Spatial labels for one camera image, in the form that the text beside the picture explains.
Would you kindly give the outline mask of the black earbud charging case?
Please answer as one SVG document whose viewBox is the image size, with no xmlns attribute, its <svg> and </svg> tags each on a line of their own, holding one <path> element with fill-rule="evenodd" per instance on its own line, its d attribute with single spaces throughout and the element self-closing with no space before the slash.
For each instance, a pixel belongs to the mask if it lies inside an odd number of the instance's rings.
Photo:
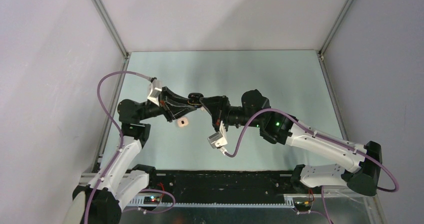
<svg viewBox="0 0 424 224">
<path fill-rule="evenodd" d="M 204 95 L 201 93 L 189 93 L 188 94 L 188 104 L 196 107 L 196 108 L 200 108 L 202 106 L 201 104 L 201 99 L 204 98 Z"/>
</svg>

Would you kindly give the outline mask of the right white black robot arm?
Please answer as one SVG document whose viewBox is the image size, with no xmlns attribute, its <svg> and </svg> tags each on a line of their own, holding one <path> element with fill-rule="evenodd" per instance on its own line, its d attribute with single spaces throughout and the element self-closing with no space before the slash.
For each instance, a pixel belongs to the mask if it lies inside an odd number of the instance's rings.
<svg viewBox="0 0 424 224">
<path fill-rule="evenodd" d="M 259 129 L 260 136 L 271 144 L 282 144 L 313 152 L 332 160 L 324 166 L 297 165 L 291 188 L 304 193 L 321 186 L 346 186 L 352 191 L 374 196 L 377 193 L 382 164 L 380 144 L 352 144 L 323 133 L 299 121 L 295 116 L 272 109 L 269 99 L 258 90 L 245 92 L 241 106 L 231 106 L 226 96 L 196 99 L 212 118 L 216 131 L 210 145 L 228 157 L 235 157 L 248 127 Z"/>
</svg>

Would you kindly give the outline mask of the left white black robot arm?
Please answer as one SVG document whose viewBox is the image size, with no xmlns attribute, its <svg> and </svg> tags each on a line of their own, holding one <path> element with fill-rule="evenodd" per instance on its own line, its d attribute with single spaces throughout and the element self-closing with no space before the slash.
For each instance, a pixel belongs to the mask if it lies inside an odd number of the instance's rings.
<svg viewBox="0 0 424 224">
<path fill-rule="evenodd" d="M 132 170 L 126 177 L 133 159 L 146 144 L 151 126 L 141 121 L 163 115 L 171 122 L 200 107 L 202 94 L 187 98 L 167 87 L 150 88 L 147 101 L 138 103 L 122 100 L 117 106 L 120 124 L 116 151 L 99 172 L 73 192 L 72 205 L 65 224 L 117 224 L 130 201 L 140 192 L 153 192 L 158 186 L 156 176 L 142 170 Z"/>
</svg>

